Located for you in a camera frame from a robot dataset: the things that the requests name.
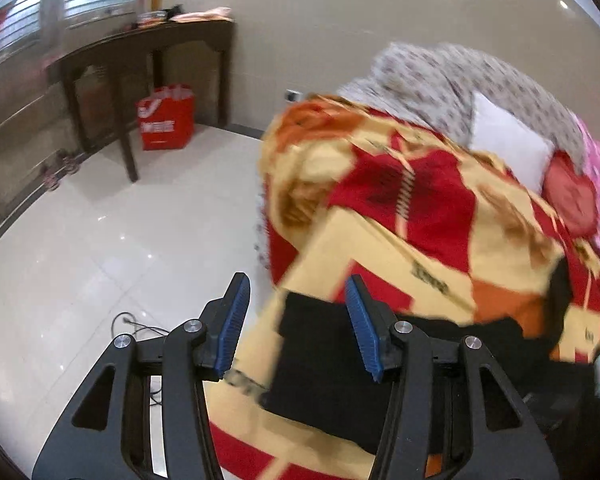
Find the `silver bolt head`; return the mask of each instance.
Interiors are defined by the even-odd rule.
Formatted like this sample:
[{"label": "silver bolt head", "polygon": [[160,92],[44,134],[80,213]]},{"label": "silver bolt head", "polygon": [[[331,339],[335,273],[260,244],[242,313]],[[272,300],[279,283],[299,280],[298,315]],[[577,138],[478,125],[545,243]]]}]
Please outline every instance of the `silver bolt head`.
[{"label": "silver bolt head", "polygon": [[113,340],[113,344],[116,348],[126,348],[131,344],[131,336],[129,334],[120,334]]},{"label": "silver bolt head", "polygon": [[198,332],[200,329],[202,329],[202,321],[199,319],[189,319],[184,324],[185,332]]},{"label": "silver bolt head", "polygon": [[464,338],[464,344],[467,345],[471,350],[477,350],[482,346],[482,341],[480,341],[475,335],[468,335]]},{"label": "silver bolt head", "polygon": [[397,321],[394,325],[395,331],[401,334],[408,334],[413,330],[413,325],[408,321]]}]

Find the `beige wall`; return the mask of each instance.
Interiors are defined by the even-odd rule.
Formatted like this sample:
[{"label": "beige wall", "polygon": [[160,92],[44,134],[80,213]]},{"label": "beige wall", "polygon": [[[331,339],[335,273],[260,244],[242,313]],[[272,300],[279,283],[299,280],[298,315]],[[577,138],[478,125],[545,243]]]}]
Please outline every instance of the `beige wall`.
[{"label": "beige wall", "polygon": [[[600,29],[572,0],[164,0],[186,10],[234,9],[232,72],[236,123],[265,128],[286,88],[334,91],[368,72],[392,40],[461,43],[528,73],[584,118],[600,139]],[[206,88],[211,53],[189,46],[171,56],[171,76]],[[204,113],[206,96],[201,106]]]}]

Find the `black cable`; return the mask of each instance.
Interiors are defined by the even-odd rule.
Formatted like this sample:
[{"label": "black cable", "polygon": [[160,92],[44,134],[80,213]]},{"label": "black cable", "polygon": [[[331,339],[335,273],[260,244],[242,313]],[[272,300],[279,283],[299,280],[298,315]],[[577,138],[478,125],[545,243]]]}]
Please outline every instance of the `black cable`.
[{"label": "black cable", "polygon": [[[115,317],[113,318],[113,320],[111,321],[111,327],[110,327],[111,339],[115,338],[114,325],[115,325],[116,321],[118,320],[118,318],[120,318],[121,316],[124,316],[124,315],[130,316],[130,317],[123,317],[122,322],[132,325],[134,327],[134,330],[131,333],[131,335],[133,335],[134,337],[138,333],[142,332],[143,330],[150,330],[151,332],[154,332],[160,336],[165,336],[169,333],[169,330],[167,330],[165,328],[161,328],[159,326],[149,326],[149,325],[145,325],[142,323],[138,323],[138,319],[131,312],[120,312],[120,313],[116,314]],[[149,397],[153,401],[153,403],[149,403],[149,407],[162,406],[162,396],[160,396],[160,400],[158,400],[154,397],[157,394],[160,394],[161,392],[162,392],[162,387],[160,387],[160,389],[158,389],[154,392],[149,391]]]}]

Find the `red shopping bag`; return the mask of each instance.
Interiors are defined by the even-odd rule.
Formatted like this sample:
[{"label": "red shopping bag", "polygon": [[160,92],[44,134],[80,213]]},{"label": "red shopping bag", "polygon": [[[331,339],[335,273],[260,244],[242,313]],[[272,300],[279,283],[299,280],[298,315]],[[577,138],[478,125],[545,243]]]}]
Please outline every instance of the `red shopping bag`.
[{"label": "red shopping bag", "polygon": [[163,86],[138,102],[144,150],[183,148],[193,135],[194,95],[186,85]]}]

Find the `wooden table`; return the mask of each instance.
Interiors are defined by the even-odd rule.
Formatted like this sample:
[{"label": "wooden table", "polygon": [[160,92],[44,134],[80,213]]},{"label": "wooden table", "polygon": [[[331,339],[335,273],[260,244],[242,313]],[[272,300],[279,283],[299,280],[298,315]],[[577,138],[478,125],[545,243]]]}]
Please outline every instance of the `wooden table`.
[{"label": "wooden table", "polygon": [[218,125],[226,125],[229,117],[230,63],[234,38],[234,22],[217,20],[209,22],[174,23],[122,32],[88,44],[61,57],[54,63],[62,81],[69,114],[81,148],[93,153],[93,143],[88,139],[80,116],[80,105],[75,91],[75,81],[90,66],[103,66],[107,73],[114,113],[114,129],[120,140],[126,172],[131,182],[138,180],[138,170],[131,151],[129,134],[123,118],[122,86],[120,79],[129,60],[151,53],[154,62],[154,88],[164,85],[162,54],[170,46],[188,41],[204,41],[220,55],[218,85]]}]

